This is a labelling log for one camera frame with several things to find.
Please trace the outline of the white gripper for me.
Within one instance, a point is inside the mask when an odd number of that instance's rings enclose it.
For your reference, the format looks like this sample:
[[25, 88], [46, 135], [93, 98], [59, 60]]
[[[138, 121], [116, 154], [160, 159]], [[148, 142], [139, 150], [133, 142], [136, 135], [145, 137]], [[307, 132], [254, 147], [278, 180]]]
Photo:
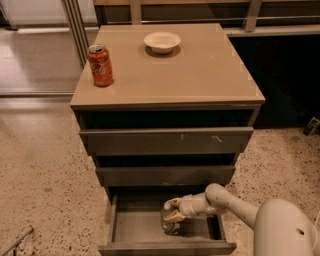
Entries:
[[196, 195], [186, 195], [181, 199], [179, 197], [170, 199], [164, 203], [164, 209], [178, 209], [166, 212], [163, 220], [168, 223], [177, 223], [183, 221], [186, 217], [194, 217], [205, 213], [210, 205], [204, 193]]

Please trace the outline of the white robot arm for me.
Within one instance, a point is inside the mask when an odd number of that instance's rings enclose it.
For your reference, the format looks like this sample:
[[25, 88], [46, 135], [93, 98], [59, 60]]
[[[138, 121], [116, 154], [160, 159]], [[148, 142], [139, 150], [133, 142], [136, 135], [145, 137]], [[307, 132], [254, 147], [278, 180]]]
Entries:
[[163, 218], [177, 223], [199, 214], [232, 212], [254, 231], [254, 256], [320, 256], [320, 231], [293, 203], [270, 199], [254, 206], [212, 183], [204, 193], [168, 200]]

